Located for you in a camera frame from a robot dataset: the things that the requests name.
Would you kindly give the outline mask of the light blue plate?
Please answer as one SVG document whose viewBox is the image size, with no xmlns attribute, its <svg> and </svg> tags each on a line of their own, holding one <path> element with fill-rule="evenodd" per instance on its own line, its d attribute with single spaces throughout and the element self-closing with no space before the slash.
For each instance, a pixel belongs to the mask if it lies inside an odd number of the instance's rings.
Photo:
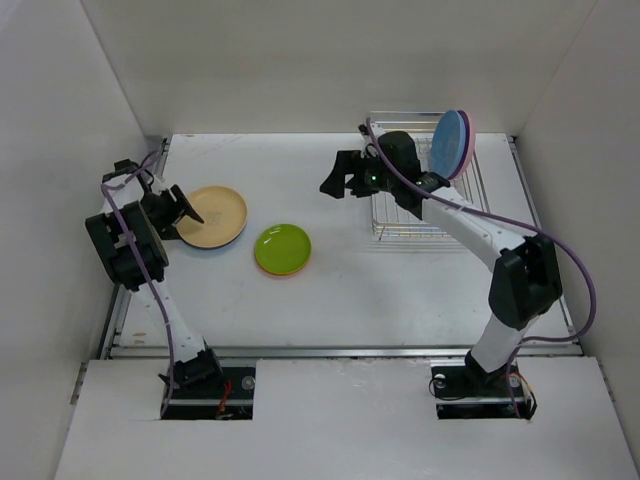
<svg viewBox="0 0 640 480">
<path fill-rule="evenodd" d="M 239 240 L 240 238 L 242 238 L 243 234 L 244 234 L 245 229 L 240 230 L 239 232 L 237 232 L 237 234 L 231 238 L 229 238 L 227 241 L 223 242 L 223 243 L 213 243 L 212 245 L 210 244 L 211 242 L 209 242 L 207 245 L 200 245 L 200 244 L 196 244 L 193 242 L 188 241 L 187 239 L 182 239 L 183 243 L 191 248 L 194 248 L 196 250 L 200 250 L 200 251 L 215 251 L 215 250 L 220 250 L 223 248 L 226 248 L 227 246 L 232 245 L 233 243 L 235 243 L 237 240 Z"/>
</svg>

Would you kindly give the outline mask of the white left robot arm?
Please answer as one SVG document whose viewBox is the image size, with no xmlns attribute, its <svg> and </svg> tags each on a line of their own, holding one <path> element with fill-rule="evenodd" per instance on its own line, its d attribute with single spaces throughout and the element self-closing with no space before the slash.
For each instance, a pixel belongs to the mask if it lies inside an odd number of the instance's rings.
<svg viewBox="0 0 640 480">
<path fill-rule="evenodd" d="M 165 270 L 169 259 L 165 240 L 178 238 L 177 224 L 196 212 L 180 187 L 166 187 L 152 171 L 155 154 L 141 162 L 118 161 L 102 177 L 104 204 L 84 221 L 88 235 L 110 278 L 143 303 L 159 323 L 169 347 L 169 367 L 160 376 L 174 393 L 209 397 L 228 384 L 213 349 L 182 318 L 171 298 Z"/>
</svg>

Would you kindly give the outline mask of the aluminium table rail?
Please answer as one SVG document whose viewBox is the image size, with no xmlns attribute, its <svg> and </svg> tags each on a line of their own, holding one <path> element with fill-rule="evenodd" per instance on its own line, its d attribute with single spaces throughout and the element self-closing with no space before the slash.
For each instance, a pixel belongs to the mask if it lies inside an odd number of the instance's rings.
<svg viewBox="0 0 640 480">
<path fill-rule="evenodd" d="M 334 200 L 319 192 L 356 134 L 213 134 L 156 138 L 157 171 L 192 191 L 239 191 L 248 223 L 232 244 L 167 244 L 178 310 L 222 357 L 461 356 L 490 312 L 490 275 L 469 251 L 415 223 L 387 195 Z M 259 234 L 301 226 L 312 256 L 277 277 L 255 262 Z"/>
</svg>

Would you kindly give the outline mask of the green plate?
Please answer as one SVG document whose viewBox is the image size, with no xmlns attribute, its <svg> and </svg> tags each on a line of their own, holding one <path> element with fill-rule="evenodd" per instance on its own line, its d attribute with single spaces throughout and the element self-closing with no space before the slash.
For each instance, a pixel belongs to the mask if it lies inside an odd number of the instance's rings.
<svg viewBox="0 0 640 480">
<path fill-rule="evenodd" d="M 312 243 L 309 235 L 299 226 L 277 224 L 264 230 L 254 245 L 256 262 L 274 265 L 276 269 L 292 269 L 309 262 Z"/>
</svg>

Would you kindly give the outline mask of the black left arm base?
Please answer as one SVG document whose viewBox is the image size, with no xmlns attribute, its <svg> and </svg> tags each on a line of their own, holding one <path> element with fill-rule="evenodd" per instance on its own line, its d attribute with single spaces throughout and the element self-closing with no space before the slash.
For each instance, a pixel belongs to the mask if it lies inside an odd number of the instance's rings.
<svg viewBox="0 0 640 480">
<path fill-rule="evenodd" d="M 253 419 L 256 364 L 231 362 L 222 380 L 175 389 L 161 420 L 244 421 Z"/>
</svg>

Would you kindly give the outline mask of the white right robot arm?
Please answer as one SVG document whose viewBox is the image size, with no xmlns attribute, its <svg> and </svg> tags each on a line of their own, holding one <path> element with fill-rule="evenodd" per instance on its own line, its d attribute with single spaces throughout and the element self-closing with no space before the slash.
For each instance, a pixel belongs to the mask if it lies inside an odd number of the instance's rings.
<svg viewBox="0 0 640 480">
<path fill-rule="evenodd" d="M 448 179 L 422 170 L 415 142 L 405 132 L 385 133 L 360 150 L 338 151 L 319 190 L 335 199 L 388 193 L 399 207 L 445 231 L 487 267 L 491 317 L 463 369 L 465 386 L 474 393 L 487 393 L 498 384 L 531 325 L 562 295 L 554 243 L 541 234 L 508 229 L 505 221 L 477 210 Z"/>
</svg>

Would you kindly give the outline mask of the beige plate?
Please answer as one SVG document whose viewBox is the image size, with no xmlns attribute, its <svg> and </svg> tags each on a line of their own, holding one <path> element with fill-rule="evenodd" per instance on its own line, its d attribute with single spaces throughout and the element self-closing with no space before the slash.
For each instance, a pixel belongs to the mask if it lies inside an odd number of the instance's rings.
<svg viewBox="0 0 640 480">
<path fill-rule="evenodd" d="M 248 208 L 243 196 L 236 190 L 211 185 L 195 190 L 187 197 L 204 223 L 183 218 L 176 225 L 181 240 L 187 239 L 200 245 L 223 243 L 246 227 Z"/>
</svg>

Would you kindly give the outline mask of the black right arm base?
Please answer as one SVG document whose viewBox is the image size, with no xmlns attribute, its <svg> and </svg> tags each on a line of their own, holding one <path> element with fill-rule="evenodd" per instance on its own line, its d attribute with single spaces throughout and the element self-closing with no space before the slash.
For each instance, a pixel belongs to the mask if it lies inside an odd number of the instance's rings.
<svg viewBox="0 0 640 480">
<path fill-rule="evenodd" d="M 476 382 L 464 365 L 433 365 L 428 383 L 439 420 L 524 419 L 538 408 L 529 383 L 513 365 L 487 381 Z"/>
</svg>

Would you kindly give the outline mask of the orange plate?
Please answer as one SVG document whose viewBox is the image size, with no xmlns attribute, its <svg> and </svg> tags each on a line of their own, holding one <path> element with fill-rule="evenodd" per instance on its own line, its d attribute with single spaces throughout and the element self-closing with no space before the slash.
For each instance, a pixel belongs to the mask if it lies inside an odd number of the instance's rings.
<svg viewBox="0 0 640 480">
<path fill-rule="evenodd" d="M 292 269 L 276 269 L 274 265 L 264 265 L 264 264 L 261 264 L 260 262 L 257 263 L 257 266 L 263 273 L 276 278 L 280 278 L 280 277 L 285 278 L 285 277 L 295 276 L 301 273 L 308 265 L 309 263 L 306 262 Z"/>
</svg>

